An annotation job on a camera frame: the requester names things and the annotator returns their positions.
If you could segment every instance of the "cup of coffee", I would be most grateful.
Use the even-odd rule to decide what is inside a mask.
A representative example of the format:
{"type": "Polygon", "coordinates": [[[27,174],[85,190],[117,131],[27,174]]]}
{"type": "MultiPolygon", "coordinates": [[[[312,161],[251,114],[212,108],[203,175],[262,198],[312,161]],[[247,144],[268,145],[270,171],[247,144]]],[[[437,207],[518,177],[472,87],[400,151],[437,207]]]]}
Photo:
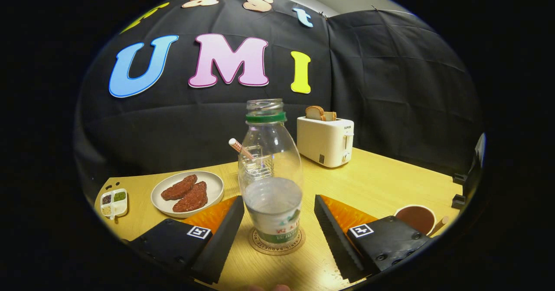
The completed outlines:
{"type": "Polygon", "coordinates": [[[437,222],[432,210],[417,204],[403,206],[395,212],[395,217],[426,235],[430,235],[437,222]]]}

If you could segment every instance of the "white toaster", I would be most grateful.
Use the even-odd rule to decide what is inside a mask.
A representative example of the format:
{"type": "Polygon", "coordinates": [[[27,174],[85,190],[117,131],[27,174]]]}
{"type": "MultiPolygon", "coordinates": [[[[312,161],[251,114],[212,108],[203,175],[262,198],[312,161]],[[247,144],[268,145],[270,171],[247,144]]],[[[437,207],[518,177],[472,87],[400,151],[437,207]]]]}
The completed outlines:
{"type": "Polygon", "coordinates": [[[297,118],[297,149],[305,157],[335,168],[351,160],[355,123],[297,118]]]}

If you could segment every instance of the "bread slice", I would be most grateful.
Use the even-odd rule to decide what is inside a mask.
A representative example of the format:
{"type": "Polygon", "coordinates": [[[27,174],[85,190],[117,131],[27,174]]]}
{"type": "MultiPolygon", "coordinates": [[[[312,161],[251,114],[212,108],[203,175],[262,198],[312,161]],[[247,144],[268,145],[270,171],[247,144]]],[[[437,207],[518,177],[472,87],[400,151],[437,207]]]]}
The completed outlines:
{"type": "Polygon", "coordinates": [[[326,117],[323,115],[322,107],[318,107],[317,105],[311,105],[310,107],[307,107],[307,109],[305,110],[305,113],[307,114],[307,119],[313,119],[313,120],[319,120],[319,121],[326,120],[326,117]]]}
{"type": "Polygon", "coordinates": [[[335,121],[337,119],[337,113],[335,112],[324,112],[323,115],[326,121],[335,121]]]}

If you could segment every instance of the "toaster knob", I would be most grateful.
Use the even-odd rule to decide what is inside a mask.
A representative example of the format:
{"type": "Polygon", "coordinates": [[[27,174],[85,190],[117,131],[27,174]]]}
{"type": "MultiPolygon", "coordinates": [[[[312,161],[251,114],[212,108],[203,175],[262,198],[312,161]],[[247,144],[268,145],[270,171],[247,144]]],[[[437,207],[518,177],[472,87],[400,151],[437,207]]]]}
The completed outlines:
{"type": "Polygon", "coordinates": [[[343,152],[343,161],[349,161],[351,159],[351,153],[349,151],[343,152]]]}

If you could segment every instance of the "meat slice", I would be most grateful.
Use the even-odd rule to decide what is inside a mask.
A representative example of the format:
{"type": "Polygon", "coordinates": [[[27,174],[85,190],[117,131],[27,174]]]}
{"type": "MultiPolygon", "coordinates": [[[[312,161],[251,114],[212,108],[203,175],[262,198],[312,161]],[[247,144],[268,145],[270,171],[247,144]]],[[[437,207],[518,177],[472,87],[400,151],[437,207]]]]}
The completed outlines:
{"type": "Polygon", "coordinates": [[[162,192],[162,199],[164,200],[177,200],[183,198],[196,183],[196,175],[189,175],[185,177],[181,182],[176,183],[167,190],[162,192]]]}
{"type": "Polygon", "coordinates": [[[173,211],[189,212],[202,208],[206,202],[208,202],[208,196],[206,196],[206,183],[196,183],[193,188],[191,188],[191,191],[174,205],[173,211]]]}

